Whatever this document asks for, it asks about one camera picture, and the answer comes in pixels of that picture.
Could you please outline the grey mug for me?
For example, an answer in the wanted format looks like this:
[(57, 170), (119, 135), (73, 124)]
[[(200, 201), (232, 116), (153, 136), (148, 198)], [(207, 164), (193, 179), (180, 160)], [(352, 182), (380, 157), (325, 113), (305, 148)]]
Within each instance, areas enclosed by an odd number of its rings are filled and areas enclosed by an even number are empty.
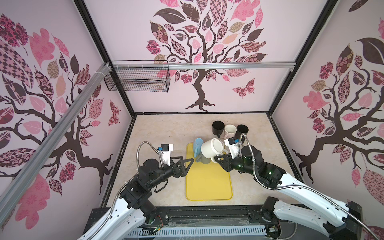
[(197, 158), (196, 158), (196, 161), (197, 163), (202, 163), (202, 164), (209, 164), (212, 160), (210, 158), (206, 158), (204, 157), (202, 154), (200, 154)]

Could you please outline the cream white mug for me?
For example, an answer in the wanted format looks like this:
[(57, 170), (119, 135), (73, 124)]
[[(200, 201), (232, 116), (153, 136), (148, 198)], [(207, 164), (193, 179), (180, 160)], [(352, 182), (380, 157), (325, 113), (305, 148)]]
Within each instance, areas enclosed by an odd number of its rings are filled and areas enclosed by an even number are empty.
[(214, 160), (215, 156), (228, 153), (229, 152), (225, 148), (223, 148), (220, 141), (218, 141), (216, 138), (203, 143), (201, 147), (201, 154), (206, 158), (210, 158), (212, 160), (211, 162), (213, 163), (216, 163), (216, 161)]

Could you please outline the pale pink mug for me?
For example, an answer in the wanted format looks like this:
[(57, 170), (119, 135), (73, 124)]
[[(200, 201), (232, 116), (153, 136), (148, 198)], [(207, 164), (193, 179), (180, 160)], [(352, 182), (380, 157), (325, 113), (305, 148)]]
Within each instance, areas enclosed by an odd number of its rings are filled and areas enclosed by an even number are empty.
[(236, 135), (237, 127), (231, 124), (228, 124), (224, 128), (224, 139), (233, 138)]

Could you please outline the dark green white-bottom mug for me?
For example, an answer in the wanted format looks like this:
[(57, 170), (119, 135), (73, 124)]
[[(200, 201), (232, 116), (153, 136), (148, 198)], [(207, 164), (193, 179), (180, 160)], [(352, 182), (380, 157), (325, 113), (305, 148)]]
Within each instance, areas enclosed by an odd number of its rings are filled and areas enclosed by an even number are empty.
[(214, 121), (212, 123), (212, 133), (220, 139), (225, 129), (225, 124), (222, 121)]

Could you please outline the black mug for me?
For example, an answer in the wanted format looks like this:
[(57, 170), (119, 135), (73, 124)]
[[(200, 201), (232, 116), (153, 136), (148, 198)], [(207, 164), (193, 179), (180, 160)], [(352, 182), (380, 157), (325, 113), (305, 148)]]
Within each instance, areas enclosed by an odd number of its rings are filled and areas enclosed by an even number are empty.
[(235, 133), (235, 139), (239, 139), (241, 134), (247, 135), (249, 128), (246, 125), (238, 125)]

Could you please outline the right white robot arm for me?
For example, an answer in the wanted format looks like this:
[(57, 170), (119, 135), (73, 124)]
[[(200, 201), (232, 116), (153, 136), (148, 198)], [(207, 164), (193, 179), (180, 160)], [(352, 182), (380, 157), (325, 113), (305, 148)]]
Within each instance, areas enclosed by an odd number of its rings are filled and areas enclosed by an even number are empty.
[(316, 230), (331, 240), (361, 238), (362, 207), (359, 204), (335, 200), (307, 186), (284, 169), (265, 162), (261, 151), (255, 147), (243, 147), (236, 157), (225, 154), (212, 159), (225, 171), (251, 174), (263, 188), (283, 193), (304, 205), (298, 207), (269, 197), (262, 207), (265, 220), (291, 221)]

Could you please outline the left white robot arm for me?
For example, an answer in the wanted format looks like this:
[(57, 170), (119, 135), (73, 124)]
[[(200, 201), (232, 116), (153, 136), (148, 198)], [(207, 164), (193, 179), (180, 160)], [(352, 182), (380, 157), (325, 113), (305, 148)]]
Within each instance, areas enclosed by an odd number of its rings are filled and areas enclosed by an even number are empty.
[(120, 188), (111, 208), (79, 239), (122, 240), (145, 222), (154, 221), (157, 208), (149, 201), (152, 189), (170, 177), (185, 177), (194, 163), (194, 159), (177, 159), (163, 167), (158, 160), (146, 160)]

